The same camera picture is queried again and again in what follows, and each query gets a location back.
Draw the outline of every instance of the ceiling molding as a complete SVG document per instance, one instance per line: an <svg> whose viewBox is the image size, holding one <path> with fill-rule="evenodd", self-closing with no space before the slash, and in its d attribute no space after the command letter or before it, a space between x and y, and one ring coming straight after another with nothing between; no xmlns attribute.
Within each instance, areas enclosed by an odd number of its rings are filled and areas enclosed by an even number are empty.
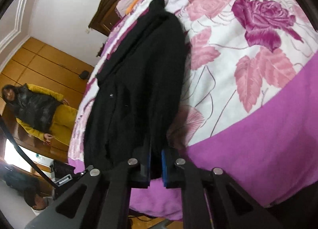
<svg viewBox="0 0 318 229"><path fill-rule="evenodd" d="M11 32L0 42L1 52L12 42L20 33L22 29L22 21L27 0L19 0L16 9L15 24Z"/></svg>

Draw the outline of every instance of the long dark hair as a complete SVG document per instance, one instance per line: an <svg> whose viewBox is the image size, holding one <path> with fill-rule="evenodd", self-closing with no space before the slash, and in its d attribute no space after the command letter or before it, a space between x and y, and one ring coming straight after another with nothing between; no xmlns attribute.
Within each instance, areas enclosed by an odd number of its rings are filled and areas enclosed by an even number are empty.
<svg viewBox="0 0 318 229"><path fill-rule="evenodd" d="M12 89L15 94L13 101L9 101L7 99L6 93L4 92L5 90L10 90L10 89ZM20 108L19 101L18 101L19 89L20 89L20 86L13 86L11 84L7 84L4 87L2 87L2 90L1 90L2 99L6 102L6 104L8 104L10 110L13 111L15 116L17 115L17 112Z"/></svg>
<svg viewBox="0 0 318 229"><path fill-rule="evenodd" d="M33 188L27 188L24 190L23 196L24 196L24 200L25 202L33 208L33 206L35 206L35 195L37 193L35 192L35 189Z"/></svg>

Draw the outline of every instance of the white wall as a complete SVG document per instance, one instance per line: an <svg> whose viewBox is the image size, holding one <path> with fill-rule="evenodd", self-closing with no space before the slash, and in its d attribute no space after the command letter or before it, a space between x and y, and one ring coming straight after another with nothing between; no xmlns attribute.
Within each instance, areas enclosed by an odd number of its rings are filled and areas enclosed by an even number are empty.
<svg viewBox="0 0 318 229"><path fill-rule="evenodd" d="M14 229L24 229L35 218L35 214L23 197L2 180L0 180L0 210Z"/></svg>
<svg viewBox="0 0 318 229"><path fill-rule="evenodd" d="M100 0L37 0L30 35L90 65L107 37L86 33Z"/></svg>
<svg viewBox="0 0 318 229"><path fill-rule="evenodd" d="M29 38L35 0L14 0L0 20L0 72Z"/></svg>

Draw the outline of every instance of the person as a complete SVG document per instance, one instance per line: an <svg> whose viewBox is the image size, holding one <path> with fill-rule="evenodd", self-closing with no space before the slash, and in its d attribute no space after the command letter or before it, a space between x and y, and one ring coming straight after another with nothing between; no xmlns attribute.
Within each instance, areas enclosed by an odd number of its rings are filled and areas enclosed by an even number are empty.
<svg viewBox="0 0 318 229"><path fill-rule="evenodd" d="M2 98L28 134L49 144L56 138L69 145L77 110L62 94L34 84L7 84L2 88Z"/></svg>
<svg viewBox="0 0 318 229"><path fill-rule="evenodd" d="M44 211L52 202L52 197L40 197L40 195L33 189L27 188L24 190L24 200L32 208L36 216Z"/></svg>

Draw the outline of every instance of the purple bedsheet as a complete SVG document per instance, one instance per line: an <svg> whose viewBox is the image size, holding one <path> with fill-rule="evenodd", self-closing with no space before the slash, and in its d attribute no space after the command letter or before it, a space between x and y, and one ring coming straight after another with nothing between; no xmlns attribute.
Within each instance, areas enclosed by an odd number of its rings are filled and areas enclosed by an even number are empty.
<svg viewBox="0 0 318 229"><path fill-rule="evenodd" d="M222 167L261 205L272 199L284 201L300 185L316 182L317 70L318 53L271 101L214 137L189 146L188 157L203 169ZM134 204L131 208L149 215L154 215L152 210L164 210L170 219L182 217L181 191L165 189L161 179L152 181L148 189L132 189L130 203Z"/></svg>

